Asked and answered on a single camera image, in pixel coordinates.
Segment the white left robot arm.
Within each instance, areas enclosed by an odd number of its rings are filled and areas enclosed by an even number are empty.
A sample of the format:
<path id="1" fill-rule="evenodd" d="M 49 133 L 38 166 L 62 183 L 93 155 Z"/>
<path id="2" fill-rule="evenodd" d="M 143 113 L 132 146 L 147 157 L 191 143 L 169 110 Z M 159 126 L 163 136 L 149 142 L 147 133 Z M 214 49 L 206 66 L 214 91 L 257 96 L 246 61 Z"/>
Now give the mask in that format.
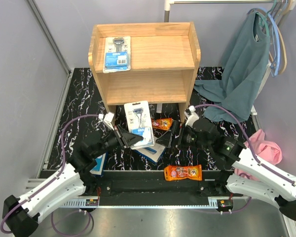
<path id="1" fill-rule="evenodd" d="M 117 147 L 129 148 L 143 137 L 128 132 L 117 125 L 107 134 L 90 133 L 65 162 L 44 182 L 29 192 L 9 196 L 3 204 L 2 220 L 16 237 L 29 237 L 51 212 L 68 200 L 96 192 L 97 178 L 91 170 L 96 158 Z"/>

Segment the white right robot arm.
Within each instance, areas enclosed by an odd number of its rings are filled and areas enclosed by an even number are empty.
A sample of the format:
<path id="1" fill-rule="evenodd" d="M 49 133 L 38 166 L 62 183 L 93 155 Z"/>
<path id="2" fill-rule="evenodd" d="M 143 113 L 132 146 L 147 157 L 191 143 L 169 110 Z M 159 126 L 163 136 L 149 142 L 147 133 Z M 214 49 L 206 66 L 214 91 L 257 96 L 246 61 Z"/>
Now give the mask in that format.
<path id="1" fill-rule="evenodd" d="M 221 135 L 209 120 L 200 118 L 186 124 L 174 121 L 156 142 L 167 148 L 208 150 L 220 165 L 214 182 L 218 195 L 230 192 L 250 196 L 277 207 L 296 221 L 296 176 L 257 157 L 243 143 Z"/>

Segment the Gillette razor blister pack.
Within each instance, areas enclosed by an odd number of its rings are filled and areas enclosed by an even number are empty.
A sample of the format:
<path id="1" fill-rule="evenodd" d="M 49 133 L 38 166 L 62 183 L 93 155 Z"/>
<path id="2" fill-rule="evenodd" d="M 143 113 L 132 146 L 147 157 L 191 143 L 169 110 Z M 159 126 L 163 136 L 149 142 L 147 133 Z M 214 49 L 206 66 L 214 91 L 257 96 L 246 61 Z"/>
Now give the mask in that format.
<path id="1" fill-rule="evenodd" d="M 107 37 L 103 73 L 124 72 L 131 69 L 131 37 Z"/>

